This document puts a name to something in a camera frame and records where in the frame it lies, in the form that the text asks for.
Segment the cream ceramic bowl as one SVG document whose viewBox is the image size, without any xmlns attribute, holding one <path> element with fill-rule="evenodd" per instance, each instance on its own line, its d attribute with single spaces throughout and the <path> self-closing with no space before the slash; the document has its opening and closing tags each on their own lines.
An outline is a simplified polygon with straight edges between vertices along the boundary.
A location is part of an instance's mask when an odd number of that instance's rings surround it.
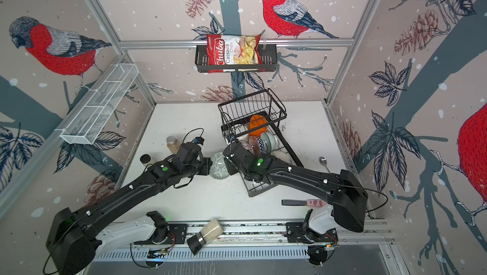
<svg viewBox="0 0 487 275">
<path fill-rule="evenodd" d="M 286 163 L 291 163 L 292 162 L 292 159 L 290 158 L 290 156 L 287 153 L 283 152 L 283 151 L 277 150 L 277 151 L 271 152 L 271 154 L 274 157 L 276 157 L 276 158 L 278 158 L 278 159 L 280 159 L 280 160 L 282 160 L 282 161 L 284 161 Z"/>
</svg>

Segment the light green ceramic bowl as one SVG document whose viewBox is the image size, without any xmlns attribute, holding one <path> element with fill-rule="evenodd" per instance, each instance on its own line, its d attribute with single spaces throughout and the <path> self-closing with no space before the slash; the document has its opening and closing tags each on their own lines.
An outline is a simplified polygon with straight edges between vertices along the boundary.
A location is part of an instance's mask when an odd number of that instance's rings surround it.
<svg viewBox="0 0 487 275">
<path fill-rule="evenodd" d="M 263 132 L 260 138 L 264 143 L 266 153 L 271 153 L 279 149 L 280 140 L 278 136 L 270 132 Z"/>
</svg>

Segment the orange plastic bowl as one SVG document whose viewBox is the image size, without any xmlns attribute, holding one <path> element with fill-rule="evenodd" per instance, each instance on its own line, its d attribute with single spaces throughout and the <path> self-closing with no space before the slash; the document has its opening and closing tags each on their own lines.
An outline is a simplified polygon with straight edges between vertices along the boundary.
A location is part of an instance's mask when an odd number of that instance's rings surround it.
<svg viewBox="0 0 487 275">
<path fill-rule="evenodd" d="M 268 121 L 265 116 L 253 115 L 249 121 L 249 128 L 251 136 L 260 137 L 268 129 Z"/>
</svg>

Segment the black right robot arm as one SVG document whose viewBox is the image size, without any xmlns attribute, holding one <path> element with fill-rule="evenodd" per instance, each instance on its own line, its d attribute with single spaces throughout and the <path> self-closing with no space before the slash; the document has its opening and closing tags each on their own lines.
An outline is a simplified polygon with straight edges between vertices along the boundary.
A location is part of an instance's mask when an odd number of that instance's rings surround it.
<svg viewBox="0 0 487 275">
<path fill-rule="evenodd" d="M 309 230 L 318 234 L 337 227 L 355 233 L 364 231 L 369 196 L 350 171 L 312 171 L 266 153 L 255 156 L 240 143 L 229 144 L 223 155 L 247 180 L 287 186 L 326 201 L 305 221 Z"/>
</svg>

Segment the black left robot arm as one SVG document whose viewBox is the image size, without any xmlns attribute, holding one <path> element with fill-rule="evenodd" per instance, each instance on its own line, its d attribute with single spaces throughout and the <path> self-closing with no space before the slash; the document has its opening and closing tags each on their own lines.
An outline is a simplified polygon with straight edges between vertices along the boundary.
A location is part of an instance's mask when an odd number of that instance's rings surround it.
<svg viewBox="0 0 487 275">
<path fill-rule="evenodd" d="M 112 222 L 143 201 L 184 179 L 206 176 L 212 161 L 196 143 L 184 143 L 177 154 L 146 166 L 134 181 L 82 209 L 65 208 L 53 218 L 46 241 L 49 260 L 58 274 L 77 274 L 88 266 L 103 242 L 98 235 Z"/>
</svg>

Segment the silver lidded spice jar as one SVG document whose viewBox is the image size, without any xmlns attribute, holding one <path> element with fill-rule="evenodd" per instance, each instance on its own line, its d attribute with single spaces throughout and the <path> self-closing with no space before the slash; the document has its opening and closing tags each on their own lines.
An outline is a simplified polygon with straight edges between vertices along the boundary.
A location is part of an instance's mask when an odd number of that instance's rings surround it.
<svg viewBox="0 0 487 275">
<path fill-rule="evenodd" d="M 166 139 L 166 144 L 172 155 L 177 154 L 180 147 L 180 142 L 176 137 L 168 136 Z"/>
</svg>

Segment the black lidded spice jar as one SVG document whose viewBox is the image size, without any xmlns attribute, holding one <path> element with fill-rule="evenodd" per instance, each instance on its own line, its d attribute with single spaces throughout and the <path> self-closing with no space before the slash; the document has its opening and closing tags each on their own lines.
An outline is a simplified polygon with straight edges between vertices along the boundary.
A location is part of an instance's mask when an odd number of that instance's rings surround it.
<svg viewBox="0 0 487 275">
<path fill-rule="evenodd" d="M 148 168 L 153 165 L 152 157 L 149 154 L 143 154 L 140 157 L 140 162 L 143 164 L 144 168 Z"/>
</svg>

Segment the metal spoon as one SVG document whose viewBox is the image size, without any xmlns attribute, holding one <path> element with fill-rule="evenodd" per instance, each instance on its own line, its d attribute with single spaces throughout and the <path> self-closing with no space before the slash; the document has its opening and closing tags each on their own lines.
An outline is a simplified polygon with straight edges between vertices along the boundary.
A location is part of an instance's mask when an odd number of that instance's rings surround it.
<svg viewBox="0 0 487 275">
<path fill-rule="evenodd" d="M 325 167 L 325 169 L 327 170 L 328 173 L 331 173 L 331 171 L 329 170 L 328 168 L 328 163 L 327 163 L 327 159 L 325 157 L 319 157 L 319 163 Z"/>
</svg>

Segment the red cassava chips bag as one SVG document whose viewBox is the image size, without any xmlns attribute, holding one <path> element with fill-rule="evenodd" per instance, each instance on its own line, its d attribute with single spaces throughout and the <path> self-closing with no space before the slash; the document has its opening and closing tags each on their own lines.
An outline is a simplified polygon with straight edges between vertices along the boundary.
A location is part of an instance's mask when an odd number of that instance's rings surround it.
<svg viewBox="0 0 487 275">
<path fill-rule="evenodd" d="M 256 36 L 208 34 L 206 38 L 210 66 L 262 64 L 257 50 L 261 34 Z"/>
</svg>

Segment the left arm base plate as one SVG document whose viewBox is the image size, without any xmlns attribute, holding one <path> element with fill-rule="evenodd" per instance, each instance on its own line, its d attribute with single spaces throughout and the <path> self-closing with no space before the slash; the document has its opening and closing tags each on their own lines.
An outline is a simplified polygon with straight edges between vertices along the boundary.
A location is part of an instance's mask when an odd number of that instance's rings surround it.
<svg viewBox="0 0 487 275">
<path fill-rule="evenodd" d="M 145 241 L 135 242 L 136 245 L 183 245 L 186 241 L 188 224 L 169 223 L 166 227 L 157 228 L 155 233 Z"/>
</svg>

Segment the pink handled knife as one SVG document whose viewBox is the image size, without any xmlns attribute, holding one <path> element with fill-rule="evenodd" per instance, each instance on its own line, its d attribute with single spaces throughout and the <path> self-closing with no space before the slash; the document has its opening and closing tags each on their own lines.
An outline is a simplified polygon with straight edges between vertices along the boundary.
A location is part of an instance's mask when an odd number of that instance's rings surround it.
<svg viewBox="0 0 487 275">
<path fill-rule="evenodd" d="M 324 200 L 282 200 L 283 206 L 303 206 L 319 209 L 327 205 Z"/>
</svg>

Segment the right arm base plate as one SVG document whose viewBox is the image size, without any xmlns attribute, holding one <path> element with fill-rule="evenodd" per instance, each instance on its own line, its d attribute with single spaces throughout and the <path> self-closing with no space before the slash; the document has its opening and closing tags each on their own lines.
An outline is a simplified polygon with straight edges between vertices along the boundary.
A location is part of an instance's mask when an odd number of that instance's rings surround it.
<svg viewBox="0 0 487 275">
<path fill-rule="evenodd" d="M 287 222 L 285 224 L 285 234 L 289 243 L 304 243 L 310 245 L 314 243 L 337 243 L 337 231 L 330 229 L 326 233 L 320 234 L 309 229 L 303 222 Z"/>
</svg>

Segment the black wall shelf basket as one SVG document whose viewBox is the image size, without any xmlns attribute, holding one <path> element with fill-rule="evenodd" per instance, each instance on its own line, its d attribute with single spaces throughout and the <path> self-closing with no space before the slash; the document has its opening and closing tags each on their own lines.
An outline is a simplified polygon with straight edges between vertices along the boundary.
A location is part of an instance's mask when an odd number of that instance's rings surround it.
<svg viewBox="0 0 487 275">
<path fill-rule="evenodd" d="M 217 72 L 275 72 L 278 67 L 275 44 L 260 44 L 257 47 L 261 64 L 252 65 L 210 65 L 207 47 L 198 45 L 195 52 L 195 66 L 200 73 Z"/>
</svg>

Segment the white mesh wall shelf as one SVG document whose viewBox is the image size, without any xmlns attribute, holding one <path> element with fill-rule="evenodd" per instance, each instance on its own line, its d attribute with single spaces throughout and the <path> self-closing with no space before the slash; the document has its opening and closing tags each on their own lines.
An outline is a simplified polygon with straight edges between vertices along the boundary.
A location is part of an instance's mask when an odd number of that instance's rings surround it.
<svg viewBox="0 0 487 275">
<path fill-rule="evenodd" d="M 88 101 L 60 137 L 68 144 L 93 144 L 138 74 L 132 63 L 111 66 L 102 84 L 89 90 Z"/>
</svg>

